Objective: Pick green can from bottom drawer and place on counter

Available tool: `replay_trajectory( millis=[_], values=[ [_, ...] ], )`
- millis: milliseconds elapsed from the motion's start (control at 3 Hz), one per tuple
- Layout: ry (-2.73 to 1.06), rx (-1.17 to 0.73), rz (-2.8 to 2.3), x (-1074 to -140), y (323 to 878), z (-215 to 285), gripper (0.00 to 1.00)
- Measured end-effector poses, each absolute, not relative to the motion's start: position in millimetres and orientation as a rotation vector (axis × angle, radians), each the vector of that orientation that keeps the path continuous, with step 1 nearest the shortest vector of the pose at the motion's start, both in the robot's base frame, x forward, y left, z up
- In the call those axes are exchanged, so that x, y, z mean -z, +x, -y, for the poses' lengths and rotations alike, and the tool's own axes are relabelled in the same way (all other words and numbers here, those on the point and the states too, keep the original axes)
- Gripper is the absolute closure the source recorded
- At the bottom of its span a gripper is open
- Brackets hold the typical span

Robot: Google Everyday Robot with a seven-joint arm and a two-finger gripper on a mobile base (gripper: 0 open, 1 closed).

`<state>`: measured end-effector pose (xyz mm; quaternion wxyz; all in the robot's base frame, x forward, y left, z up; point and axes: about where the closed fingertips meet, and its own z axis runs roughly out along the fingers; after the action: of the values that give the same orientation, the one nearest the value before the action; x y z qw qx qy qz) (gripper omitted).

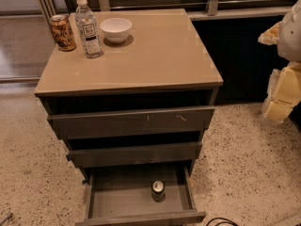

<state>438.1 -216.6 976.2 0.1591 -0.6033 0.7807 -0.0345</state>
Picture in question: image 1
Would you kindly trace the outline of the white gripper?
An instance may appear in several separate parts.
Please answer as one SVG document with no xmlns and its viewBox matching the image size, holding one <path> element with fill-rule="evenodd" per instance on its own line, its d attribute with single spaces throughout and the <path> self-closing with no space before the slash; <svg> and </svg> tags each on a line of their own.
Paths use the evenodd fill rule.
<svg viewBox="0 0 301 226">
<path fill-rule="evenodd" d="M 280 25 L 281 22 L 278 22 L 261 33 L 258 42 L 277 44 Z M 282 70 L 273 69 L 267 94 L 272 101 L 269 98 L 264 100 L 261 110 L 263 117 L 275 123 L 283 123 L 293 111 L 292 107 L 301 101 L 301 63 L 290 62 Z"/>
</svg>

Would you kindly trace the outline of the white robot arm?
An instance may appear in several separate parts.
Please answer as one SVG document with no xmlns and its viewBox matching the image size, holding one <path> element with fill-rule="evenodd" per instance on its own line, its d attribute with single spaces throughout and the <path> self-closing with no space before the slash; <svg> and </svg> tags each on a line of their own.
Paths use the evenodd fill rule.
<svg viewBox="0 0 301 226">
<path fill-rule="evenodd" d="M 301 0 L 280 22 L 261 33 L 258 42 L 275 44 L 278 55 L 289 61 L 282 70 L 272 70 L 261 108 L 265 121 L 281 124 L 301 102 Z"/>
</svg>

